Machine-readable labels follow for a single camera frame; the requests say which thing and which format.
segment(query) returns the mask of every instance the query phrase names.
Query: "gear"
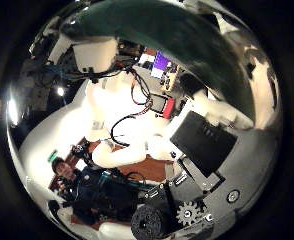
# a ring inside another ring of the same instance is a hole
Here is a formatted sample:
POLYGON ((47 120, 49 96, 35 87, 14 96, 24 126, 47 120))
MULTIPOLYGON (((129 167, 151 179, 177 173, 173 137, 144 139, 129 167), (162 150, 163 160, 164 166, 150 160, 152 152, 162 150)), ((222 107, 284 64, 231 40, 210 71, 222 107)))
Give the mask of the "gear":
POLYGON ((178 222, 182 223, 183 226, 190 226, 193 223, 200 222, 202 217, 202 210, 195 202, 184 202, 183 206, 179 206, 179 210, 177 210, 176 216, 178 222))

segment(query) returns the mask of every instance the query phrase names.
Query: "wire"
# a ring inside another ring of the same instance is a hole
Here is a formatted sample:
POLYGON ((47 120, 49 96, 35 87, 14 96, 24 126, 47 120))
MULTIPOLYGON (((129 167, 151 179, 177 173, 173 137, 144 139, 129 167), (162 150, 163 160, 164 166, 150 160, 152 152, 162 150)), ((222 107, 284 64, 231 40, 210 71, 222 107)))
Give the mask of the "wire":
POLYGON ((133 119, 135 119, 135 116, 133 116, 133 115, 127 115, 127 116, 125 116, 125 117, 119 119, 119 120, 118 120, 118 121, 112 126, 112 128, 111 128, 111 130, 110 130, 110 137, 111 137, 111 139, 112 139, 115 143, 117 143, 117 144, 119 144, 119 145, 121 145, 121 146, 124 146, 124 147, 128 147, 129 144, 128 144, 128 143, 125 143, 125 142, 118 141, 118 140, 114 137, 114 129, 115 129, 115 127, 116 127, 120 122, 122 122, 122 121, 124 121, 125 119, 128 119, 128 118, 133 118, 133 119))

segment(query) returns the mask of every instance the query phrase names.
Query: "spherical mirror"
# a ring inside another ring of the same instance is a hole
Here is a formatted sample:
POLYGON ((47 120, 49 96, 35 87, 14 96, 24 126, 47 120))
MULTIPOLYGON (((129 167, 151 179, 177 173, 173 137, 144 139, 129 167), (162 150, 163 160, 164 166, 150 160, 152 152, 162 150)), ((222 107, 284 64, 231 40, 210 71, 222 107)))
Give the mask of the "spherical mirror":
POLYGON ((75 1, 49 19, 8 89, 26 191, 79 239, 214 239, 277 159, 277 77, 215 1, 75 1))

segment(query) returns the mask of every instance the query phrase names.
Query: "screw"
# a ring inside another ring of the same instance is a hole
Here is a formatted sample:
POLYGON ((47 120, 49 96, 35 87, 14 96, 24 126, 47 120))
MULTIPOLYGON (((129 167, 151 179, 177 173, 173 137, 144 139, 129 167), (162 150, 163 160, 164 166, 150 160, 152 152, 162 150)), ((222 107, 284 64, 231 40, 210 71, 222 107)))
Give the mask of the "screw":
POLYGON ((191 217, 191 212, 190 211, 185 211, 185 213, 184 213, 184 217, 185 218, 190 218, 191 217))
POLYGON ((176 157, 176 153, 175 153, 175 152, 170 152, 170 156, 171 156, 172 158, 175 158, 175 157, 176 157))
POLYGON ((207 222, 211 222, 213 220, 213 215, 207 214, 205 219, 206 219, 207 222))
POLYGON ((239 199, 240 192, 238 190, 233 190, 228 194, 227 202, 234 203, 239 199))

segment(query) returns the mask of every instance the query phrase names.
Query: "white casing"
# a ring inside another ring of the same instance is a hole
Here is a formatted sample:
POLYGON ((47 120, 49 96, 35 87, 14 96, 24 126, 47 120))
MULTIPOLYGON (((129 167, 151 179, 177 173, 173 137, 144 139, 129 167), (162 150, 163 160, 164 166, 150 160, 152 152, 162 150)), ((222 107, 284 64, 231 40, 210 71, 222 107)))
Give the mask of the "white casing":
POLYGON ((117 54, 117 44, 114 38, 101 37, 94 42, 74 45, 78 70, 83 73, 88 68, 93 68, 95 73, 108 70, 117 54))

